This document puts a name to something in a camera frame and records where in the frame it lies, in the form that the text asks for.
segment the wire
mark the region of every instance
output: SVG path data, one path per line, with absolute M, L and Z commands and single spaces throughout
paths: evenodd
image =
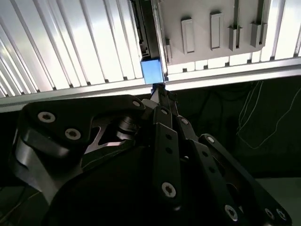
M 243 127 L 245 127 L 245 125 L 248 123 L 248 121 L 250 120 L 250 118 L 251 118 L 251 116 L 252 116 L 252 114 L 253 114 L 253 112 L 255 111 L 255 108 L 256 108 L 256 106 L 257 106 L 257 104 L 258 104 L 258 100 L 259 100 L 259 97 L 260 97 L 260 93 L 261 93 L 261 89 L 262 89 L 262 85 L 263 85 L 263 82 L 260 84 L 260 88 L 259 88 L 259 92 L 258 92 L 258 96 L 257 96 L 257 99 L 256 99 L 256 103 L 255 103 L 255 105 L 254 105 L 254 107 L 253 107 L 253 110 L 251 111 L 251 113 L 250 113 L 250 115 L 249 115 L 249 117 L 248 117 L 248 119 L 246 120 L 246 122 L 240 127 L 240 129 L 239 129 L 239 131 L 237 132 L 237 135 L 239 134 L 239 132 L 243 129 Z
M 299 88 L 299 90 L 296 92 L 295 96 L 293 97 L 293 100 L 291 102 L 291 105 L 290 105 L 290 108 L 278 119 L 277 123 L 276 123 L 276 126 L 275 126 L 275 130 L 274 132 L 272 132 L 270 135 L 268 135 L 257 147 L 253 147 L 251 145 L 248 144 L 248 142 L 246 142 L 241 136 L 238 136 L 246 145 L 248 145 L 250 148 L 252 149 L 258 149 L 261 147 L 261 145 L 264 144 L 264 142 L 266 142 L 268 139 L 271 138 L 271 136 L 273 136 L 276 132 L 277 132 L 277 129 L 278 129 L 278 124 L 280 123 L 280 121 L 291 111 L 292 107 L 293 107 L 293 104 L 295 102 L 295 99 L 296 97 L 298 96 L 299 92 L 301 91 L 301 87 Z
M 23 202 L 19 202 L 15 207 L 13 207 L 5 216 L 3 216 L 0 219 L 0 224 L 5 223 L 7 221 L 7 218 L 19 207 L 21 206 L 23 203 L 27 202 L 28 200 L 30 200 L 31 198 L 33 198 L 34 196 L 36 196 L 37 194 L 39 194 L 40 192 L 36 192 L 35 194 L 29 196 L 26 200 L 24 200 Z
M 82 169 L 86 168 L 88 165 L 90 165 L 91 163 L 95 162 L 95 161 L 98 161 L 98 160 L 101 160 L 102 158 L 108 156 L 108 155 L 111 155 L 111 154 L 114 154 L 114 153 L 118 153 L 118 152 L 122 152 L 121 150 L 118 150 L 118 151 L 114 151 L 114 152 L 111 152 L 111 153 L 108 153 L 108 154 L 105 154 L 104 156 L 98 158 L 98 159 L 94 159 L 92 160 L 91 162 L 88 162 L 85 166 L 82 167 Z
M 257 88 L 258 84 L 259 84 L 259 83 L 257 82 L 256 85 L 255 85 L 255 87 L 254 87 L 254 89 L 252 90 L 252 92 L 251 92 L 251 91 L 250 91 L 251 93 L 249 92 L 248 96 L 251 94 L 250 98 L 249 98 L 249 99 L 248 99 L 248 97 L 246 98 L 246 101 L 245 101 L 245 104 L 244 104 L 244 107 L 246 107 L 246 108 L 245 108 L 245 112 L 244 112 L 243 117 L 240 118 L 241 113 L 242 113 L 243 110 L 244 110 L 244 107 L 243 107 L 243 109 L 241 110 L 241 112 L 240 112 L 240 114 L 239 114 L 239 118 L 238 118 L 238 130 L 241 129 L 241 123 L 242 123 L 242 121 L 243 121 L 243 119 L 244 119 L 244 117 L 245 117 L 245 115 L 246 115 L 246 111 L 247 111 L 247 109 L 248 109 L 249 103 L 250 103 L 250 101 L 251 101 L 251 99 L 252 99 L 253 93 L 254 93 L 255 89 Z
M 20 195 L 19 195 L 19 198 L 18 198 L 17 201 L 15 202 L 14 206 L 16 206 L 16 205 L 21 201 L 21 199 L 22 199 L 22 197 L 23 197 L 25 191 L 26 191 L 26 186 L 22 189 L 22 191 L 21 191 L 21 193 L 20 193 Z M 10 217 L 11 217 L 11 215 L 9 215 L 9 216 L 7 217 L 7 219 L 6 219 L 4 222 L 9 221 Z

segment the hole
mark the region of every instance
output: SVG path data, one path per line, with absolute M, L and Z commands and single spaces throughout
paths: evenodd
M 170 193 L 170 194 L 171 194 L 171 192 L 173 192 L 173 190 L 172 190 L 169 186 L 167 186 L 167 187 L 165 188 L 165 190 L 166 190 L 168 193 Z
M 209 167 L 210 172 L 215 173 L 215 169 L 213 169 L 212 167 Z
M 172 138 L 171 138 L 171 135 L 169 135 L 169 134 L 166 134 L 166 138 L 169 139 L 169 140 L 172 139 Z
M 51 116 L 49 114 L 44 114 L 42 117 L 45 120 L 50 120 L 51 119 Z
M 234 216 L 234 215 L 235 215 L 235 213 L 234 213 L 233 210 L 228 210 L 228 211 L 229 211 L 229 214 L 230 214 L 231 216 Z
M 76 137 L 77 133 L 74 131 L 69 132 L 70 137 Z
M 165 151 L 169 154 L 172 154 L 173 153 L 173 150 L 171 150 L 169 147 L 165 148 Z

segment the metal bar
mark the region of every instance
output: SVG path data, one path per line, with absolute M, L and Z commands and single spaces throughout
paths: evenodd
M 50 91 L 52 86 L 48 80 L 43 67 L 40 64 L 36 52 L 19 20 L 15 9 L 9 0 L 0 2 L 0 24 L 10 43 L 14 44 L 14 50 L 24 62 L 23 66 L 28 69 L 28 75 L 32 76 L 40 91 Z
M 21 95 L 22 90 L 20 85 L 16 84 L 16 81 L 11 77 L 11 73 L 8 71 L 7 67 L 4 65 L 4 62 L 0 59 L 0 71 L 5 77 L 6 82 L 8 83 L 11 90 L 15 95 Z
M 263 23 L 264 0 L 258 0 L 256 23 Z
M 35 93 L 36 89 L 24 70 L 22 64 L 20 63 L 18 56 L 15 54 L 14 48 L 10 44 L 9 39 L 5 35 L 2 27 L 0 27 L 0 49 L 1 60 L 9 71 L 10 76 L 14 77 L 16 83 L 20 85 L 20 89 L 23 91 L 23 93 Z
M 43 100 L 57 100 L 68 98 L 80 98 L 80 97 L 93 97 L 93 96 L 105 96 L 105 94 L 112 95 L 113 93 L 120 92 L 122 94 L 128 94 L 132 89 L 149 88 L 148 92 L 151 92 L 151 85 L 145 86 L 144 79 L 135 79 L 128 81 L 120 81 L 114 83 L 105 83 L 93 86 L 77 87 L 72 89 L 61 89 L 50 92 L 41 92 L 35 94 L 28 94 L 16 97 L 7 97 L 0 100 L 0 112 L 19 111 L 27 103 L 32 101 Z
M 261 61 L 269 61 L 275 56 L 279 31 L 282 23 L 286 0 L 271 0 L 268 18 L 268 30 L 265 46 L 261 50 Z
M 245 65 L 240 65 L 227 67 L 229 70 L 223 71 L 224 73 L 222 73 L 223 69 L 219 68 L 178 74 L 181 75 L 182 79 L 186 78 L 185 80 L 176 80 L 175 77 L 173 77 L 174 75 L 169 75 L 173 81 L 166 82 L 166 89 L 191 89 L 237 82 L 297 76 L 301 74 L 301 57 L 290 60 L 258 63 L 254 65 L 254 70 L 252 70 L 250 67 L 248 70 Z M 211 75 L 206 74 L 207 76 L 204 77 L 203 72 L 209 71 L 211 71 Z M 152 85 L 145 85 L 144 79 L 136 79 L 95 86 L 42 92 L 38 94 L 6 97 L 0 100 L 0 112 L 21 110 L 24 105 L 32 101 L 126 94 L 141 95 L 150 93 L 151 88 Z
M 215 68 L 215 69 L 211 69 L 211 70 L 170 74 L 168 76 L 168 79 L 169 79 L 169 81 L 176 81 L 176 80 L 192 79 L 192 78 L 198 78 L 198 77 L 208 77 L 208 76 L 222 75 L 222 74 L 257 71 L 257 70 L 263 70 L 266 68 L 278 68 L 278 67 L 291 66 L 291 65 L 301 65 L 301 57 L 287 59 L 287 60 L 275 60 L 275 61 L 268 61 L 268 62 L 255 63 L 255 64 Z
M 161 64 L 162 64 L 163 74 L 165 77 L 165 76 L 167 76 L 167 63 L 166 63 L 166 56 L 165 56 L 165 51 L 164 51 L 165 44 L 163 41 L 164 36 L 162 35 L 163 29 L 162 29 L 162 24 L 161 24 L 161 20 L 160 20 L 158 1 L 151 0 L 151 5 L 152 5 L 153 16 L 154 16 L 154 21 L 155 21 Z
M 35 48 L 36 54 L 44 67 L 45 73 L 50 77 L 56 89 L 69 88 L 69 84 L 62 70 L 61 64 L 50 42 L 49 36 L 46 32 L 45 26 L 38 14 L 37 9 L 32 0 L 12 0 L 15 2 L 15 10 L 22 17 L 26 29 L 28 29 L 28 36 L 30 36 L 31 43 Z
M 278 68 L 261 69 L 257 71 L 248 71 L 240 73 L 222 74 L 208 77 L 198 77 L 187 79 L 184 81 L 168 81 L 166 82 L 167 90 L 192 89 L 209 86 L 219 86 L 232 83 L 240 83 L 246 81 L 258 81 L 265 79 L 275 79 L 290 76 L 298 76 L 301 74 L 301 65 L 284 66 Z
M 54 15 L 54 11 L 51 9 L 48 1 L 33 0 L 33 2 L 69 85 L 73 87 L 80 86 L 79 78 L 77 77 L 59 28 L 59 18 L 56 18 Z
M 91 85 L 104 83 L 102 69 L 79 0 L 57 0 L 82 70 Z
M 133 27 L 132 18 L 130 14 L 130 7 L 128 0 L 118 0 L 119 3 L 119 10 L 120 10 L 120 18 L 122 19 L 122 24 L 124 27 L 124 34 L 127 41 L 128 50 L 130 53 L 130 57 L 132 59 L 132 65 L 134 69 L 135 76 L 134 78 L 142 78 L 142 71 L 141 71 L 141 65 L 140 65 L 140 55 L 139 52 L 141 52 L 140 48 L 137 48 L 137 42 L 135 38 L 135 32 L 136 26 Z
M 117 41 L 121 37 L 117 36 L 116 38 L 114 29 L 111 30 L 103 1 L 87 0 L 81 1 L 81 4 L 84 8 L 86 19 L 89 19 L 88 27 L 95 42 L 105 79 L 109 82 L 123 81 L 120 67 L 121 60 L 119 62 L 118 52 L 114 43 L 114 40 Z
M 87 77 L 77 57 L 76 45 L 72 43 L 71 35 L 67 29 L 59 6 L 55 0 L 37 0 L 56 42 L 59 54 L 64 63 L 69 79 L 74 87 L 87 85 Z
M 1 84 L 0 84 L 0 98 L 2 97 L 6 97 L 5 93 L 4 93 L 4 88 L 2 88 Z
M 236 46 L 239 47 L 239 0 L 235 0 L 234 4 L 234 23 L 233 27 L 236 28 L 237 34 L 236 34 Z
M 294 56 L 301 56 L 300 47 L 301 47 L 301 24 L 300 24 L 299 35 L 296 43 Z
M 286 0 L 275 59 L 293 57 L 301 24 L 300 9 L 300 0 Z

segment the white panel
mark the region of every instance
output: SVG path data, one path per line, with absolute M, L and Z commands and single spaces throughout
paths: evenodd
M 112 33 L 115 38 L 115 45 L 119 53 L 119 62 L 123 76 L 128 79 L 134 79 L 135 74 L 131 61 L 131 55 L 127 47 L 127 40 L 121 23 L 117 0 L 104 0 L 107 8 L 108 18 L 111 25 Z
M 80 68 L 57 3 L 53 0 L 35 0 L 35 2 L 69 84 L 74 87 L 86 85 L 86 79 Z
M 268 18 L 268 31 L 265 46 L 261 50 L 261 61 L 269 61 L 273 55 L 275 43 L 282 20 L 282 8 L 285 0 L 271 0 Z
M 0 84 L 0 98 L 5 97 L 5 93 L 2 90 L 1 84 Z
M 142 75 L 140 58 L 139 58 L 140 55 L 139 52 L 141 52 L 141 50 L 140 49 L 138 50 L 137 48 L 137 42 L 136 42 L 135 32 L 134 32 L 134 30 L 136 30 L 136 27 L 135 28 L 133 27 L 132 18 L 130 14 L 131 6 L 129 6 L 129 4 L 130 1 L 128 0 L 119 0 L 119 6 L 121 12 L 120 17 L 122 17 L 123 19 L 124 32 L 127 38 L 127 44 L 132 58 L 135 77 L 142 78 L 143 75 Z
M 218 67 L 224 67 L 225 64 L 229 62 L 229 57 L 219 57 L 215 59 L 209 59 L 208 60 L 208 68 L 218 68 Z
M 257 63 L 260 61 L 261 51 L 252 53 L 252 63 Z
M 230 56 L 230 66 L 233 65 L 244 65 L 247 63 L 248 59 L 250 58 L 249 53 L 244 53 L 244 54 L 238 54 L 238 55 L 233 55 Z
M 10 87 L 8 81 L 6 80 L 6 78 L 5 78 L 4 74 L 3 74 L 2 68 L 0 68 L 0 83 L 1 83 L 1 88 L 3 88 L 3 90 L 6 91 L 6 93 L 7 93 L 7 95 L 9 97 L 15 96 L 14 91 Z
M 92 85 L 104 83 L 103 73 L 79 0 L 61 0 L 58 3 L 87 80 Z
M 192 72 L 195 70 L 195 63 L 185 63 L 185 64 L 178 64 L 178 65 L 169 65 L 168 68 L 168 74 L 176 74 L 176 73 L 182 73 L 183 69 L 187 69 L 188 72 Z
M 90 29 L 105 79 L 109 82 L 122 81 L 123 75 L 120 65 L 112 66 L 112 62 L 118 63 L 119 59 L 103 1 L 86 0 L 83 4 L 87 9 L 86 17 L 89 17 Z
M 286 0 L 275 59 L 294 55 L 301 24 L 301 1 Z
M 2 76 L 4 76 L 7 86 L 10 87 L 11 93 L 10 95 L 20 95 L 22 90 L 18 89 L 15 81 L 10 77 L 10 73 L 7 70 L 6 66 L 3 64 L 2 60 L 0 60 L 0 71 L 2 72 Z
M 208 65 L 208 60 L 196 61 L 196 70 L 203 70 L 204 66 Z
M 202 71 L 186 72 L 186 73 L 177 73 L 170 74 L 168 76 L 169 81 L 183 80 L 183 79 L 192 79 L 198 77 L 209 77 L 214 75 L 222 74 L 232 74 L 232 73 L 244 73 L 251 72 L 254 70 L 264 70 L 274 67 L 284 67 L 292 65 L 301 65 L 301 58 L 292 58 L 289 60 L 274 60 L 269 62 L 262 62 L 257 64 L 246 64 L 246 65 L 237 65 L 230 67 L 214 68 L 207 69 Z
M 2 27 L 0 27 L 0 58 L 10 76 L 15 78 L 25 94 L 37 92 Z
M 24 65 L 26 65 L 28 69 L 28 74 L 33 77 L 40 91 L 52 90 L 50 81 L 40 64 L 37 53 L 20 22 L 20 20 L 23 21 L 23 19 L 21 17 L 18 18 L 9 0 L 1 0 L 0 3 L 1 26 L 13 40 L 15 48 L 17 48 L 18 54 L 21 56 L 20 59 L 24 60 Z
M 32 0 L 15 0 L 18 9 L 27 25 L 32 38 L 32 45 L 37 48 L 44 71 L 51 77 L 57 89 L 69 88 L 60 62 L 58 61 L 45 27 L 40 19 L 37 9 Z

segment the robotic hand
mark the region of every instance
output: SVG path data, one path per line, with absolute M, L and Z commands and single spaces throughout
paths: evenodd
M 49 203 L 45 225 L 292 225 L 213 136 L 195 135 L 164 85 L 142 101 L 28 104 L 9 161 Z

